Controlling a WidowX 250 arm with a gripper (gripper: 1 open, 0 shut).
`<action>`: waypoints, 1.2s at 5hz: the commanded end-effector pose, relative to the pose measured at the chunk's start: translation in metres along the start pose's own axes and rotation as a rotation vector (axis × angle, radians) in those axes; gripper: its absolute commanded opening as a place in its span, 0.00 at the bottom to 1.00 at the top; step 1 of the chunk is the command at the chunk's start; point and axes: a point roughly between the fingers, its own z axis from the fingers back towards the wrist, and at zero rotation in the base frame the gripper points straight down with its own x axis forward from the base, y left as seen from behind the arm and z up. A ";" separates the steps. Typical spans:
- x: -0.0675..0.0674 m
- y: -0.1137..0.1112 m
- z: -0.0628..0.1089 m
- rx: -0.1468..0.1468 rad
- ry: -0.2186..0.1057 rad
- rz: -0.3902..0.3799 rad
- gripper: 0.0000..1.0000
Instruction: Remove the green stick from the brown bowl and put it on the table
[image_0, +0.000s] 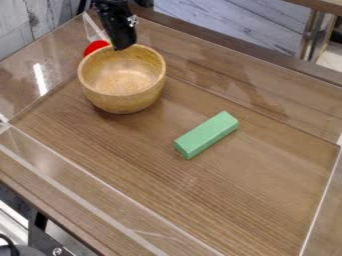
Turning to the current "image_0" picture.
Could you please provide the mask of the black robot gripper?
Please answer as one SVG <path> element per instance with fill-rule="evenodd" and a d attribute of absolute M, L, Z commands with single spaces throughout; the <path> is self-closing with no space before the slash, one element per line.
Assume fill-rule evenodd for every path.
<path fill-rule="evenodd" d="M 128 0 L 92 0 L 103 28 L 115 50 L 124 50 L 136 43 L 136 15 L 128 8 Z M 123 8 L 118 13 L 111 8 Z"/>

